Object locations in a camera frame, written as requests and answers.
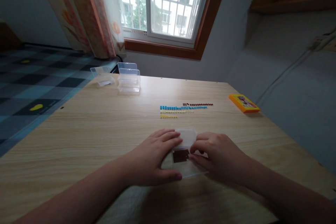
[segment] checkered bedsheet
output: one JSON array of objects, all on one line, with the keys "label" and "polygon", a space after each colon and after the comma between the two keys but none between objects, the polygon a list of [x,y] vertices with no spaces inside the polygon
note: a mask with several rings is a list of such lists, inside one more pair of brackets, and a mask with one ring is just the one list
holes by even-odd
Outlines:
[{"label": "checkered bedsheet", "polygon": [[0,53],[0,157],[108,66],[93,55],[25,47]]}]

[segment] left hand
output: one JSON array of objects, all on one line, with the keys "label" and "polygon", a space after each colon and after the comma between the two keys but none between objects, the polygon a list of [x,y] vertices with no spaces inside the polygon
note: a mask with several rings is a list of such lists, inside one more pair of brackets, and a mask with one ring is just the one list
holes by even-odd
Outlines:
[{"label": "left hand", "polygon": [[131,152],[121,156],[119,161],[125,171],[129,186],[156,186],[182,179],[181,173],[161,169],[165,156],[183,140],[174,129],[160,129],[152,133]]}]

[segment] orange curtain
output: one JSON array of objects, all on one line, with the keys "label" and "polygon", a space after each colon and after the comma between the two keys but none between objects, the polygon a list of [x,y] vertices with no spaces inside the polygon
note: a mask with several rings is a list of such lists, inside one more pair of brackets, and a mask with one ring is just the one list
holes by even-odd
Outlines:
[{"label": "orange curtain", "polygon": [[119,3],[106,0],[49,0],[71,46],[97,58],[125,54]]}]

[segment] wooden table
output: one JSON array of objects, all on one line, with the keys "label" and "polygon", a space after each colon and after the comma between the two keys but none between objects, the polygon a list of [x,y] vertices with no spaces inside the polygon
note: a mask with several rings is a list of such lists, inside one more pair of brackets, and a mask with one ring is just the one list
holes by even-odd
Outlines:
[{"label": "wooden table", "polygon": [[[228,99],[237,93],[229,84],[142,76],[138,94],[118,93],[117,84],[99,87],[93,80],[0,159],[1,222],[22,216],[160,128],[193,126],[199,133],[225,133],[269,168],[336,198],[336,176],[262,113],[241,113]],[[160,119],[160,105],[186,102],[213,106]],[[154,188],[131,187],[100,222],[276,220],[258,200],[244,188],[198,176]]]}]

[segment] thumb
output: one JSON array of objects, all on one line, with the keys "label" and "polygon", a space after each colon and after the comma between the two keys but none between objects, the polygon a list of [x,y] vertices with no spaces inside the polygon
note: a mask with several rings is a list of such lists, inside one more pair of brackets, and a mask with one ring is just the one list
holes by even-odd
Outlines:
[{"label": "thumb", "polygon": [[211,162],[207,158],[203,156],[195,155],[195,154],[189,154],[189,159],[191,161],[196,162],[200,166],[204,167],[208,171],[211,170],[212,165],[211,165]]},{"label": "thumb", "polygon": [[159,178],[162,184],[182,180],[182,175],[176,170],[164,169],[159,171]]}]

